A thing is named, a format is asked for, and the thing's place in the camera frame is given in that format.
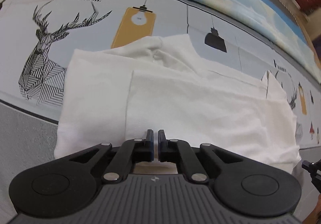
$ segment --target hand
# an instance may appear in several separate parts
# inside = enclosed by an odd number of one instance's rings
[[[321,194],[318,197],[318,202],[312,212],[302,222],[303,224],[316,224],[320,218],[321,213]]]

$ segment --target antler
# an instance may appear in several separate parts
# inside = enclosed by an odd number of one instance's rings
[[[297,99],[297,97],[298,97],[298,90],[294,89],[291,101],[289,102],[291,110],[295,108],[295,100]]]
[[[47,17],[51,14],[52,11],[50,11],[48,14],[45,15],[43,19],[41,19],[42,14],[40,11],[43,9],[43,7],[49,3],[51,3],[53,0],[49,1],[48,3],[45,3],[42,7],[38,9],[38,6],[36,6],[34,12],[33,12],[33,21],[40,27],[42,31],[47,31],[48,22]]]
[[[89,19],[85,18],[81,23],[77,23],[78,20],[79,20],[79,13],[78,13],[76,15],[75,20],[72,23],[67,23],[65,26],[61,25],[59,30],[57,30],[56,32],[52,33],[54,38],[58,39],[58,40],[61,39],[60,38],[61,35],[64,34],[67,30],[70,30],[70,29],[76,29],[76,28],[80,28],[80,27],[86,27],[86,26],[94,25],[94,24],[98,23],[99,21],[101,21],[102,19],[105,19],[111,13],[111,11],[110,11],[109,13],[105,14],[101,18],[96,19],[96,17],[98,16],[98,11],[96,10],[96,8],[95,8],[93,3],[91,3],[91,5],[92,5],[92,7],[94,9],[94,13],[90,16]]]

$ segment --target black strip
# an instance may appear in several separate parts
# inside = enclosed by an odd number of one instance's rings
[[[48,117],[44,117],[44,116],[41,116],[41,115],[39,115],[39,114],[36,114],[36,113],[30,112],[30,111],[27,111],[27,110],[22,109],[22,108],[20,108],[20,107],[18,107],[18,106],[15,106],[15,105],[13,105],[13,104],[11,104],[11,103],[8,103],[8,102],[6,102],[6,101],[4,101],[4,100],[1,100],[1,99],[0,99],[0,103],[4,104],[4,105],[6,105],[6,106],[9,106],[10,108],[13,108],[13,109],[15,109],[15,110],[18,110],[18,111],[20,111],[20,112],[26,113],[26,114],[28,114],[28,115],[30,115],[30,116],[32,116],[32,117],[35,117],[35,118],[38,118],[38,119],[41,119],[41,120],[44,120],[44,121],[47,121],[47,122],[51,122],[51,123],[53,123],[53,124],[58,125],[58,121],[56,121],[56,120],[53,120],[53,119],[50,119],[50,118],[48,118]]]
[[[187,19],[187,29],[186,29],[186,33],[188,34],[188,28],[189,28],[189,23],[188,23],[188,4],[186,4],[186,19]]]

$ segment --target black lamp illustration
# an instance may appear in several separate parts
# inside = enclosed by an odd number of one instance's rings
[[[1,8],[2,8],[2,5],[3,5],[3,2],[4,2],[5,0],[3,0],[2,2],[0,2],[0,10],[1,10]]]
[[[214,27],[214,23],[213,23],[213,27],[211,28],[211,32],[205,36],[204,43],[210,47],[213,47],[215,49],[218,49],[218,50],[221,50],[222,52],[227,53],[224,39],[219,36],[219,33]]]

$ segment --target grey fabric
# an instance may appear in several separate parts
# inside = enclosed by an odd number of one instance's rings
[[[0,223],[15,214],[8,188],[21,171],[54,159],[57,125],[0,104]]]

